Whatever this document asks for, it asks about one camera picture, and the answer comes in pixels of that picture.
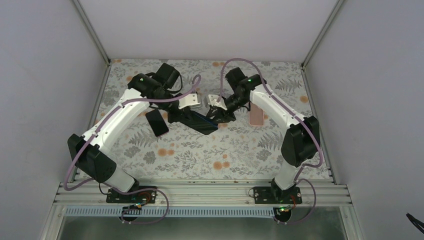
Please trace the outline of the pink phone case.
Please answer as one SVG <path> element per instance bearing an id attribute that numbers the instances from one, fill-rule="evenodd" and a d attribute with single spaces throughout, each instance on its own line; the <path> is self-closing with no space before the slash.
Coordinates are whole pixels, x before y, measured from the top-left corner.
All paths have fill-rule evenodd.
<path id="1" fill-rule="evenodd" d="M 248 114 L 248 122 L 251 126 L 260 127 L 264 125 L 264 111 L 255 105 L 254 103 L 250 103 L 250 111 Z"/>

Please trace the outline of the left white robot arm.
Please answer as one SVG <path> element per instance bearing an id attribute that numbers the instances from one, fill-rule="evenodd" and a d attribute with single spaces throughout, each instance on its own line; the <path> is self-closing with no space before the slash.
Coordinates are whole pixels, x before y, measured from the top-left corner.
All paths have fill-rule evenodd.
<path id="1" fill-rule="evenodd" d="M 178 117 L 184 117 L 191 106 L 199 103 L 195 93 L 202 79 L 199 74 L 194 76 L 191 89 L 185 93 L 174 95 L 166 88 L 165 83 L 169 77 L 180 75 L 167 63 L 155 73 L 135 75 L 123 95 L 98 123 L 81 136 L 71 135 L 67 144 L 72 163 L 63 188 L 73 191 L 90 181 L 96 181 L 118 192 L 124 201 L 134 202 L 139 197 L 139 183 L 117 166 L 108 156 L 109 151 L 127 126 L 151 104 L 169 110 Z"/>

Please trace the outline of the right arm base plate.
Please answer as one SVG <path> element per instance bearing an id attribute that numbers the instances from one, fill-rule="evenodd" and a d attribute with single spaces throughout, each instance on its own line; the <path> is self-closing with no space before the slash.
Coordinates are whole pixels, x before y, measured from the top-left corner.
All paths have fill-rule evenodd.
<path id="1" fill-rule="evenodd" d="M 271 186 L 255 186 L 252 190 L 253 199 L 257 205 L 303 203 L 300 188 L 295 185 L 286 190 Z"/>

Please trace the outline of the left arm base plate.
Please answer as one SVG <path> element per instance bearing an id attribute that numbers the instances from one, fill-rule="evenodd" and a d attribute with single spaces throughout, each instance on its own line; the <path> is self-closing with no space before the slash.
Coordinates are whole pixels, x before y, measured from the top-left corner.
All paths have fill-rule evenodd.
<path id="1" fill-rule="evenodd" d="M 156 201 L 157 187 L 156 186 L 139 186 L 142 190 L 133 194 L 122 194 L 113 189 L 109 189 L 106 202 L 118 204 L 154 204 Z"/>

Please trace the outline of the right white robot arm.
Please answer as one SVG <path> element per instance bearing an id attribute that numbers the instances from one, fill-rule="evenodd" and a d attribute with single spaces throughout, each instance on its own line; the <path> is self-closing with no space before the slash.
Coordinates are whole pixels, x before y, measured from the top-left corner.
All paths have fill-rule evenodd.
<path id="1" fill-rule="evenodd" d="M 320 167 L 323 152 L 320 145 L 320 126 L 316 117 L 306 117 L 289 107 L 263 79 L 262 75 L 246 76 L 238 67 L 225 76 L 233 90 L 228 98 L 209 94 L 207 114 L 215 123 L 235 121 L 234 112 L 248 103 L 262 109 L 284 133 L 281 145 L 281 163 L 278 174 L 271 180 L 270 195 L 274 202 L 284 203 L 300 182 L 302 170 L 312 164 L 306 161 L 319 154 Z"/>

